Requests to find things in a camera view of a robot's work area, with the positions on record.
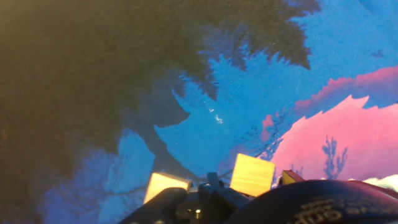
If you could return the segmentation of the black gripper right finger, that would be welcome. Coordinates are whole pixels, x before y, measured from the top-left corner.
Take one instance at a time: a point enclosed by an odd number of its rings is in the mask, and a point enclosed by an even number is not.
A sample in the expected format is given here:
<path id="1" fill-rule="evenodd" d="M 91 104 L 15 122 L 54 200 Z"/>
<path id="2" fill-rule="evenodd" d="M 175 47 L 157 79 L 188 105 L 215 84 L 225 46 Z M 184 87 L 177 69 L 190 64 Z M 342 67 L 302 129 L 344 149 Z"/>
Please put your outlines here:
<path id="1" fill-rule="evenodd" d="M 281 181 L 282 185 L 289 185 L 297 182 L 304 182 L 305 179 L 292 170 L 283 170 Z"/>

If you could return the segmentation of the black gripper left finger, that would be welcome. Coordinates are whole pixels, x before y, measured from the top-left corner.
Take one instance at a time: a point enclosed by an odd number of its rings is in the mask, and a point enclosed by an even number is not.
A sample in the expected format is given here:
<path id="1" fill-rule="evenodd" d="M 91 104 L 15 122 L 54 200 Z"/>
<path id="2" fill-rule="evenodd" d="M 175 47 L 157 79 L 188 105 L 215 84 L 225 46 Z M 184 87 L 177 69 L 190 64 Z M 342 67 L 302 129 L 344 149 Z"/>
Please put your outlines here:
<path id="1" fill-rule="evenodd" d="M 249 197 L 209 172 L 198 187 L 162 190 L 119 224 L 221 224 L 248 202 Z"/>

